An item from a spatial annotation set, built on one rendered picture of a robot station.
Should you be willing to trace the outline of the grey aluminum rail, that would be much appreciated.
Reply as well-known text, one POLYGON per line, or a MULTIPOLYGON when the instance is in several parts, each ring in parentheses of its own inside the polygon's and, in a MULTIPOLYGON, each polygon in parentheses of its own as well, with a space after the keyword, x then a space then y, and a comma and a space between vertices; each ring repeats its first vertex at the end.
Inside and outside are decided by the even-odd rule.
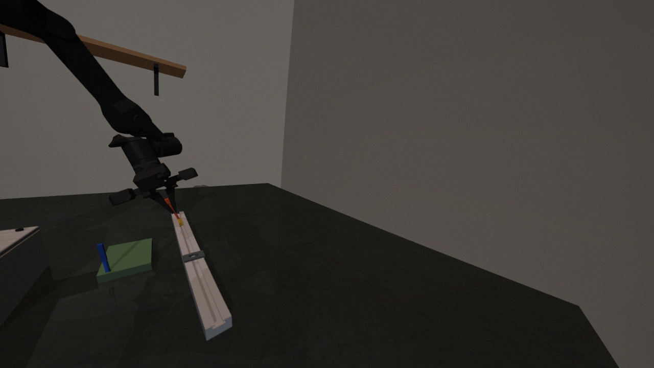
POLYGON ((205 253, 199 249, 186 215, 183 211, 177 215, 182 219, 182 226, 178 224, 175 214, 171 214, 178 248, 205 338, 210 340, 232 328, 232 316, 206 265, 205 253))

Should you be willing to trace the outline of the dark blue pin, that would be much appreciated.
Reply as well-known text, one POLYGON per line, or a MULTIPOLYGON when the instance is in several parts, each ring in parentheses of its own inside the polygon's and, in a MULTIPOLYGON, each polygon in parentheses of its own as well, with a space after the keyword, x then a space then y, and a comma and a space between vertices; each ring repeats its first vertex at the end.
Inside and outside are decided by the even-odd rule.
POLYGON ((97 249, 100 252, 100 258, 101 258, 101 262, 103 262, 105 272, 109 272, 110 271, 110 266, 108 265, 108 260, 107 260, 106 252, 105 252, 105 249, 104 249, 104 245, 102 243, 98 244, 97 249))

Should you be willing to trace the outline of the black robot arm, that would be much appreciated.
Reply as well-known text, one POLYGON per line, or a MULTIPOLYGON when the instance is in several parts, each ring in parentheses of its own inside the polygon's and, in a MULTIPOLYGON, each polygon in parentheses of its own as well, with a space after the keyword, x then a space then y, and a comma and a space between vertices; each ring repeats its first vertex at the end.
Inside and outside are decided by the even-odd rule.
MULTIPOLYGON (((130 164, 144 158, 178 155, 182 152, 182 144, 174 133, 162 133, 149 115, 119 90, 67 19, 37 0, 0 0, 0 24, 44 40, 100 104, 101 112, 110 126, 116 132, 134 136, 117 134, 108 145, 110 148, 122 147, 130 164)), ((141 169, 140 166, 133 169, 133 182, 143 193, 153 187, 163 186, 165 178, 171 176, 171 171, 164 163, 149 164, 150 167, 146 169, 141 169)))

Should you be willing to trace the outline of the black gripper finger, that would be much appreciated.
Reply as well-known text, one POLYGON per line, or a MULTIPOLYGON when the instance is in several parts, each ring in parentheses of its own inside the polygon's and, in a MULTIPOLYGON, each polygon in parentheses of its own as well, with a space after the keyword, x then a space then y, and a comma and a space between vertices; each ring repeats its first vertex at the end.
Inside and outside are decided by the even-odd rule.
POLYGON ((152 195, 147 195, 147 196, 145 196, 143 198, 144 199, 145 198, 150 198, 150 199, 154 200, 155 202, 160 203, 160 205, 162 205, 164 208, 166 208, 166 210, 168 210, 171 214, 174 214, 173 211, 172 211, 172 208, 170 208, 170 206, 166 204, 165 199, 161 196, 161 194, 159 192, 153 193, 152 195))
POLYGON ((178 185, 166 188, 165 191, 168 195, 168 198, 170 199, 171 206, 175 212, 177 212, 177 207, 175 203, 175 187, 178 187, 178 185))

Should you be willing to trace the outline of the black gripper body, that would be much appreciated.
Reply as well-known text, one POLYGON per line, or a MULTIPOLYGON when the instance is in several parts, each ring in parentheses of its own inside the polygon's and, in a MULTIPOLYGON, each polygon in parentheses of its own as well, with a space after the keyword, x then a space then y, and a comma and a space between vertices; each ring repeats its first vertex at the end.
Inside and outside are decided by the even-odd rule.
MULTIPOLYGON (((160 161, 157 157, 149 157, 149 158, 144 158, 142 160, 135 161, 131 163, 133 169, 137 168, 140 166, 141 169, 146 169, 150 167, 150 162, 157 162, 158 165, 160 165, 160 161)), ((177 185, 177 181, 180 181, 182 179, 188 180, 190 178, 195 178, 198 177, 198 174, 194 168, 189 168, 185 169, 182 171, 178 171, 178 175, 172 176, 170 178, 165 178, 165 184, 160 187, 166 187, 170 188, 173 186, 177 185)), ((119 205, 124 202, 129 202, 129 200, 135 199, 136 196, 138 195, 143 195, 144 197, 147 195, 152 195, 153 193, 156 193, 156 189, 160 187, 153 187, 147 192, 141 192, 139 188, 132 190, 132 188, 125 189, 116 193, 111 194, 108 197, 108 200, 112 203, 113 206, 119 205)))

